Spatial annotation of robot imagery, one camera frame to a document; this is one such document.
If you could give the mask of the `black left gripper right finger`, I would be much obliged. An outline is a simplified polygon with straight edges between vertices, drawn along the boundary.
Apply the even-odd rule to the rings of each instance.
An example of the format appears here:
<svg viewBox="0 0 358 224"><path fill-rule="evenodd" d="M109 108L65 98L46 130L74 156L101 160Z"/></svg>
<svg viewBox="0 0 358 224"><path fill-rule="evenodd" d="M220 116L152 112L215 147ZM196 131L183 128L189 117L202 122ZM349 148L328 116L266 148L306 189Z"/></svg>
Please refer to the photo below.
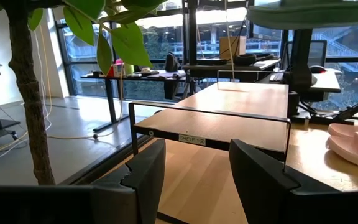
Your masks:
<svg viewBox="0 0 358 224"><path fill-rule="evenodd" d="M306 223L307 206L331 187L238 139L229 146L232 176L249 223Z"/></svg>

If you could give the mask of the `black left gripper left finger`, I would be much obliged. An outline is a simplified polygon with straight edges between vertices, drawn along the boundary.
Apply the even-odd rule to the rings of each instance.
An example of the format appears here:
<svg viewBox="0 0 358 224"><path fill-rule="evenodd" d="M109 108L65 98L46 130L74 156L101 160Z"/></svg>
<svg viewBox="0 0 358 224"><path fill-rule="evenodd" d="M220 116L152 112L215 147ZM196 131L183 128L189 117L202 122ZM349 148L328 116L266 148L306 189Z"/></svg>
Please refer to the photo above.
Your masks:
<svg viewBox="0 0 358 224"><path fill-rule="evenodd" d="M165 175L166 144L158 139L92 183L95 223L154 223Z"/></svg>

